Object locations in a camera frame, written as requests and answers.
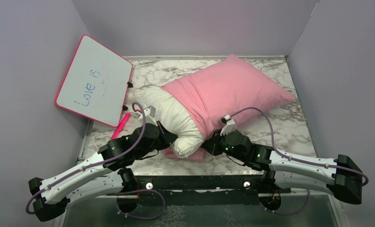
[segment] white plastic arm segment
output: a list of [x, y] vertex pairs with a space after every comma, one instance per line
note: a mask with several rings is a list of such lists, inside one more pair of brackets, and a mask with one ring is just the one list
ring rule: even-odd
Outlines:
[[87, 166], [91, 163], [96, 163], [103, 161], [103, 157], [101, 154], [97, 152], [94, 153], [91, 157], [87, 158], [83, 162], [79, 163], [78, 165], [66, 170], [65, 172], [51, 177], [49, 179], [43, 180], [41, 182], [40, 189], [46, 188], [46, 191], [41, 194], [41, 197], [46, 198], [47, 204], [56, 204], [60, 202], [65, 196], [69, 193], [73, 192], [77, 188], [81, 187], [85, 183], [96, 179], [97, 177], [107, 175], [112, 171], [108, 168], [104, 168], [102, 165], [94, 166], [84, 171], [78, 172], [73, 176], [68, 177], [67, 179], [63, 180], [62, 182], [58, 183], [57, 185], [53, 186], [51, 189], [47, 188], [47, 185], [57, 181], [58, 179], [62, 178], [63, 176], [80, 169], [82, 166]]
[[274, 178], [274, 184], [280, 189], [303, 188], [333, 194], [332, 191], [327, 188], [325, 182], [307, 176], [288, 172], [276, 172]]
[[95, 198], [100, 195], [117, 193], [123, 189], [123, 181], [116, 172], [97, 177], [96, 179], [82, 185], [80, 188], [72, 191], [66, 197], [71, 201], [66, 205], [69, 208], [78, 202], [86, 199]]
[[299, 174], [303, 176], [308, 176], [310, 178], [314, 178], [320, 181], [323, 181], [327, 184], [334, 185], [335, 179], [332, 178], [332, 174], [336, 173], [336, 169], [333, 167], [328, 167], [328, 165], [336, 165], [333, 158], [317, 158], [317, 157], [306, 157], [302, 155], [294, 155], [287, 152], [283, 152], [283, 154], [320, 164], [327, 164], [325, 166], [313, 166], [310, 164], [305, 164], [293, 160], [288, 160], [287, 158], [281, 157], [277, 152], [274, 150], [271, 152], [270, 160], [271, 163], [268, 165], [270, 170], [278, 172], [290, 172], [294, 174]]

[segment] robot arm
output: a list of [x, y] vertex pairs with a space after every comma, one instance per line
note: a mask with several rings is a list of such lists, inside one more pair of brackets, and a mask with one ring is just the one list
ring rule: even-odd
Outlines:
[[276, 189], [303, 188], [334, 195], [342, 202], [360, 204], [362, 176], [359, 167], [345, 155], [337, 159], [295, 155], [273, 147], [255, 144], [239, 131], [234, 121], [222, 118], [225, 127], [216, 130], [203, 148], [212, 155], [225, 153], [254, 170], [265, 171]]
[[139, 118], [142, 127], [130, 135], [110, 140], [98, 152], [67, 171], [48, 179], [31, 179], [29, 189], [36, 201], [34, 212], [28, 211], [32, 199], [26, 211], [36, 214], [40, 221], [47, 221], [82, 200], [121, 192], [124, 188], [135, 190], [134, 175], [125, 168], [153, 150], [169, 147], [177, 138], [154, 120], [154, 114], [155, 109], [147, 107]]

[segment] screw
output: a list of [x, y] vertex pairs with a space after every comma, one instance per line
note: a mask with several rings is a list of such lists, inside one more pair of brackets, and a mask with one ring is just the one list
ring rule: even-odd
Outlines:
[[146, 189], [152, 189], [153, 188], [153, 184], [152, 183], [147, 183], [146, 184]]

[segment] gray wall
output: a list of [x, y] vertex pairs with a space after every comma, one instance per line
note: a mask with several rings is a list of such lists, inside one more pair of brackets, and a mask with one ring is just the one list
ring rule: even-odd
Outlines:
[[70, 0], [0, 0], [0, 226], [50, 226], [24, 211], [27, 182], [76, 164], [85, 120], [54, 97], [87, 30]]
[[375, 0], [321, 0], [288, 66], [321, 157], [348, 154], [369, 176], [352, 227], [375, 227]]
[[73, 0], [123, 56], [287, 55], [319, 0]]

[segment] white marble countertop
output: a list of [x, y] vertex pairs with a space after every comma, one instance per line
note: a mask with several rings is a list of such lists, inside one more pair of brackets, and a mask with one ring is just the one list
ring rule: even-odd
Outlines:
[[[276, 107], [267, 112], [274, 127], [277, 147], [293, 154], [315, 157], [316, 154], [302, 108], [297, 100], [296, 90], [285, 59], [246, 60], [291, 92], [296, 98], [296, 101], [292, 104]], [[219, 61], [206, 59], [132, 61], [134, 65], [132, 74], [134, 87], [128, 89], [126, 96], [125, 104], [129, 107], [128, 111], [132, 111], [131, 103], [136, 101], [134, 94], [137, 90], [149, 86], [162, 86]], [[131, 117], [119, 137], [132, 133], [135, 128], [140, 126], [137, 119]], [[110, 140], [114, 130], [114, 128], [94, 122], [85, 156], [91, 156], [101, 146], [105, 145]], [[271, 145], [270, 128], [262, 116], [244, 124], [238, 130], [247, 135], [252, 142]], [[233, 163], [225, 155], [207, 156], [204, 162], [198, 163], [189, 160], [168, 159], [159, 153], [155, 157], [135, 161], [130, 168], [135, 175], [248, 175], [259, 173], [248, 167]]]

